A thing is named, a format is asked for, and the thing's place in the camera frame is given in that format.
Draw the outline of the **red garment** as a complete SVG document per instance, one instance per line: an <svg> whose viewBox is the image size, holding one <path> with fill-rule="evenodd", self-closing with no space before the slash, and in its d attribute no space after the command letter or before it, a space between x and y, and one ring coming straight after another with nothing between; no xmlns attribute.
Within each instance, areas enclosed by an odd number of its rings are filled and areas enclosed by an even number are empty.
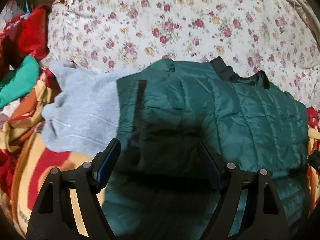
<svg viewBox="0 0 320 240"><path fill-rule="evenodd" d="M37 61L49 53L48 15L51 7L42 5L31 14L17 16L1 32L1 76L9 67L18 67L23 59L31 55Z"/></svg>

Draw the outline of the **grey fleece sweater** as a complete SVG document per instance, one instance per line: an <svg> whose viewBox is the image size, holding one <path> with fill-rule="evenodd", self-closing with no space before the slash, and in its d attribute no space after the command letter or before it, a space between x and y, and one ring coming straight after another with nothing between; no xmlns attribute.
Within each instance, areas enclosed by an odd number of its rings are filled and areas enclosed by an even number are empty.
<svg viewBox="0 0 320 240"><path fill-rule="evenodd" d="M42 110L41 138L49 150L94 157L116 137L120 109L117 80L134 74L116 70L95 74L68 61L52 61L61 92Z"/></svg>

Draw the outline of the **red cream love blanket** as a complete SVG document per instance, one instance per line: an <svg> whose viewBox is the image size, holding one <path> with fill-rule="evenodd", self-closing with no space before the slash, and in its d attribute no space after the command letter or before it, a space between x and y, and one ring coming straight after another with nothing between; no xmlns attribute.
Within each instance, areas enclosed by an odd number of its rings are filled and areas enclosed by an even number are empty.
<svg viewBox="0 0 320 240"><path fill-rule="evenodd" d="M22 238L49 171L77 168L106 147L106 141L84 125L80 110L61 101L61 88L50 70L41 70L1 130L1 208Z"/></svg>

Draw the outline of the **bright green garment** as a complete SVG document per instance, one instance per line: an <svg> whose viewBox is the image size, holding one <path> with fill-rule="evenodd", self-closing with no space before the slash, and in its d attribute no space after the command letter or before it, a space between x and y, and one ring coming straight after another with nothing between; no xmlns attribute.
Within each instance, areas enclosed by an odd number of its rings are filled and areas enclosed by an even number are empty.
<svg viewBox="0 0 320 240"><path fill-rule="evenodd" d="M28 55L17 69L10 70L4 75L1 79L1 108L28 94L34 87L39 74L38 62Z"/></svg>

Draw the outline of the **green quilted puffer jacket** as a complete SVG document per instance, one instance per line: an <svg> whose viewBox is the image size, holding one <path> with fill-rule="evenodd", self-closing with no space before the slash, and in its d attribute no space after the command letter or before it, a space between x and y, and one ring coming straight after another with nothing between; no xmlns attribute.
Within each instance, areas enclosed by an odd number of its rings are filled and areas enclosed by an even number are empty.
<svg viewBox="0 0 320 240"><path fill-rule="evenodd" d="M290 226L307 217L307 109L263 71L162 59L117 89L121 154L102 207L116 239L200 238L220 197L201 141L242 170L266 169Z"/></svg>

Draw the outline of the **floral white bed sheet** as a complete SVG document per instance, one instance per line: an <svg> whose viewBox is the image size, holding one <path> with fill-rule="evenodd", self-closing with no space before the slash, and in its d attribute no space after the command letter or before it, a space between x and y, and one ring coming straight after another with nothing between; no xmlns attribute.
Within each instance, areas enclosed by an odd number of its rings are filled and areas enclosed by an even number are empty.
<svg viewBox="0 0 320 240"><path fill-rule="evenodd" d="M219 56L319 108L319 22L303 0L65 0L52 6L48 48L43 66L96 73Z"/></svg>

